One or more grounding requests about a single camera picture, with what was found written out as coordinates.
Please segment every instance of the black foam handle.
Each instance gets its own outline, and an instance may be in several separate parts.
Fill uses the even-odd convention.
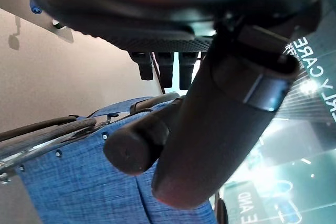
[[[103,151],[121,172],[139,175],[158,159],[177,118],[182,99],[116,130]]]
[[[159,201],[192,209],[230,178],[274,117],[298,63],[288,58],[279,69],[211,49],[160,156],[152,182]]]

